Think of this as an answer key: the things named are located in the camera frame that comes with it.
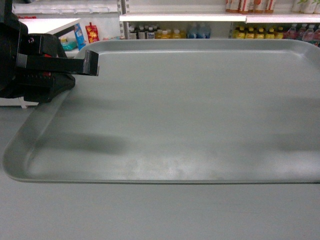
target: gray tray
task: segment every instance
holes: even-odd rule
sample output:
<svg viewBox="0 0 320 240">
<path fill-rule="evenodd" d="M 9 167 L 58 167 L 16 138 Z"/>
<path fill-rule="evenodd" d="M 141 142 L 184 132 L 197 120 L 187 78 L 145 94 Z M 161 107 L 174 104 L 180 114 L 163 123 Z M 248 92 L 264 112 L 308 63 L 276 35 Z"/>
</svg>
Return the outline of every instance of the gray tray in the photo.
<svg viewBox="0 0 320 240">
<path fill-rule="evenodd" d="M 85 49 L 99 52 L 99 77 L 77 76 L 73 90 L 35 109 L 4 153 L 11 178 L 319 182 L 319 48 L 182 39 Z"/>
</svg>

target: red snack bag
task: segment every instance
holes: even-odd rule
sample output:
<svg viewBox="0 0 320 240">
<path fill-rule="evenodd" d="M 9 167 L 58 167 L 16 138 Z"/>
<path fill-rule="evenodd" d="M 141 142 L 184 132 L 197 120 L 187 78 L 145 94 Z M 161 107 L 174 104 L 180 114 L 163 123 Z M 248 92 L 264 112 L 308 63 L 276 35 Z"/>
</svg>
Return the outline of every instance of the red snack bag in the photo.
<svg viewBox="0 0 320 240">
<path fill-rule="evenodd" d="M 96 25 L 92 25 L 90 22 L 89 26 L 85 26 L 86 33 L 88 34 L 89 43 L 94 43 L 99 41 L 98 29 Z"/>
</svg>

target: black robotic arm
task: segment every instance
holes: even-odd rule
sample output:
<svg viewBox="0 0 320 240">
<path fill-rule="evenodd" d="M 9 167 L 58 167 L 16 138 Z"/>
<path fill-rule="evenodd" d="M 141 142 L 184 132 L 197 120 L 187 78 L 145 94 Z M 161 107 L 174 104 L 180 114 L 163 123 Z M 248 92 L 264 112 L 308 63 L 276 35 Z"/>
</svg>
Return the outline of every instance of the black robotic arm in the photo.
<svg viewBox="0 0 320 240">
<path fill-rule="evenodd" d="M 12 0 L 0 0 L 0 98 L 50 102 L 75 86 L 71 74 L 97 76 L 98 59 L 90 50 L 84 59 L 68 59 L 56 36 L 28 34 L 12 13 Z"/>
</svg>

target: yellow bottle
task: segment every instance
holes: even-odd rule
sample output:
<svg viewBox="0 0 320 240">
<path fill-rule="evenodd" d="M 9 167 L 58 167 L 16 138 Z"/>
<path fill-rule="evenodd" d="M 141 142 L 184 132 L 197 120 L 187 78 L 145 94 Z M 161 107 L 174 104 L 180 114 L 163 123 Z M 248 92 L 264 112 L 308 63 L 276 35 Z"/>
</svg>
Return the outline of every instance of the yellow bottle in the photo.
<svg viewBox="0 0 320 240">
<path fill-rule="evenodd" d="M 180 31 L 178 29 L 174 30 L 172 38 L 173 39 L 181 39 Z"/>
<path fill-rule="evenodd" d="M 166 30 L 162 31 L 161 39 L 170 39 L 170 36 L 168 35 L 168 31 Z"/>
<path fill-rule="evenodd" d="M 161 39 L 161 35 L 162 35 L 162 30 L 159 29 L 159 30 L 156 31 L 156 33 L 155 33 L 155 39 Z"/>
<path fill-rule="evenodd" d="M 267 32 L 267 34 L 265 35 L 266 39 L 275 39 L 275 30 L 273 29 L 273 27 L 271 27 L 269 29 L 269 31 Z"/>
<path fill-rule="evenodd" d="M 239 32 L 237 33 L 236 35 L 236 39 L 244 39 L 246 37 L 246 34 L 245 34 L 245 27 L 244 26 L 241 26 L 239 28 Z"/>
<path fill-rule="evenodd" d="M 255 38 L 255 33 L 254 33 L 254 28 L 249 27 L 248 32 L 245 34 L 245 39 L 254 39 Z"/>
<path fill-rule="evenodd" d="M 284 28 L 282 26 L 278 27 L 278 31 L 274 34 L 275 39 L 283 39 L 284 38 Z"/>
<path fill-rule="evenodd" d="M 187 32 L 186 32 L 186 29 L 184 27 L 181 28 L 180 36 L 181 36 L 182 39 L 186 39 L 187 38 Z"/>
<path fill-rule="evenodd" d="M 239 33 L 239 30 L 240 30 L 240 27 L 239 27 L 239 26 L 237 26 L 237 27 L 234 29 L 234 31 L 233 31 L 233 33 L 232 33 L 232 38 L 233 38 L 233 39 L 236 39 L 236 38 L 237 38 L 237 34 Z"/>
<path fill-rule="evenodd" d="M 172 39 L 172 32 L 171 32 L 171 29 L 167 29 L 166 31 L 167 31 L 168 35 L 170 36 L 170 39 Z"/>
<path fill-rule="evenodd" d="M 255 39 L 264 39 L 265 34 L 264 34 L 264 29 L 262 27 L 259 28 L 258 32 L 254 36 Z"/>
</svg>

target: table surface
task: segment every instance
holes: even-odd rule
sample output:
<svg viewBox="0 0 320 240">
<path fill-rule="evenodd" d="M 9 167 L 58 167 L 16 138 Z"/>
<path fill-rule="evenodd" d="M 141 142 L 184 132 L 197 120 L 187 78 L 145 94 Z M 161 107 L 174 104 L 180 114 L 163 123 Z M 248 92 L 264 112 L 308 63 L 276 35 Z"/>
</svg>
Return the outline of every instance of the table surface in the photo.
<svg viewBox="0 0 320 240">
<path fill-rule="evenodd" d="M 33 108 L 0 107 L 0 154 Z M 1 240 L 315 240 L 320 184 L 23 183 L 0 169 Z"/>
<path fill-rule="evenodd" d="M 56 34 L 79 22 L 80 18 L 19 19 L 28 27 L 29 34 Z"/>
</svg>

